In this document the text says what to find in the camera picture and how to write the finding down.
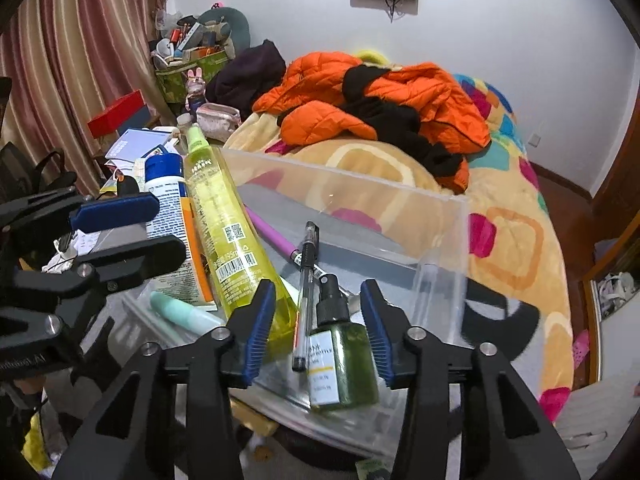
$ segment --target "yellow bottle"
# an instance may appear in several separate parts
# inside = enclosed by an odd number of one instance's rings
[[[197,124],[188,130],[187,139],[184,176],[216,300],[228,317],[237,307],[251,302],[261,279],[271,280],[276,286],[276,311],[267,352],[271,358],[287,354],[293,345],[296,304],[246,216],[222,152],[209,145]]]

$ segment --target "striped curtain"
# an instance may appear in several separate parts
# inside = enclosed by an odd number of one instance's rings
[[[34,162],[62,148],[82,192],[98,191],[98,143],[87,123],[140,89],[153,113],[171,113],[156,88],[147,41],[166,0],[24,0],[0,36],[0,75],[13,80],[1,143]]]

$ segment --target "metal screw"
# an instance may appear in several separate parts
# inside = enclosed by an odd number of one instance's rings
[[[56,335],[60,333],[62,328],[62,322],[60,318],[54,314],[49,314],[44,322],[44,330],[49,335]]]
[[[427,337],[427,331],[421,326],[412,326],[406,331],[406,334],[414,341],[420,341]]]
[[[149,342],[149,343],[144,343],[140,347],[140,352],[142,352],[142,355],[149,357],[150,355],[155,354],[159,349],[160,349],[160,346],[158,345],[158,343]]]
[[[211,332],[211,337],[216,341],[224,341],[227,337],[231,335],[231,330],[229,330],[226,326],[219,326]]]
[[[496,355],[497,354],[498,349],[496,348],[496,346],[493,343],[482,343],[480,345],[480,351],[484,355],[492,356],[492,355]]]
[[[80,264],[78,267],[78,276],[82,278],[86,278],[92,272],[94,272],[92,264]]]

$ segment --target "wooden floor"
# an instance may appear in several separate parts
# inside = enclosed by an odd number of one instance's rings
[[[579,280],[593,266],[595,226],[587,199],[555,182],[539,176],[540,191],[562,247],[571,305],[574,338],[587,328],[587,314]],[[586,385],[585,360],[575,371],[574,388]]]

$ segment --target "purple stick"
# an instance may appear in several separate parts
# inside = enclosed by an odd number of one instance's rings
[[[285,255],[288,259],[291,259],[291,255],[297,251],[294,244],[289,242],[284,236],[271,227],[267,222],[260,218],[256,213],[251,211],[246,205],[244,206],[246,214],[249,220],[254,224],[254,227],[260,231],[260,234],[264,236],[268,242],[273,245],[281,254]]]

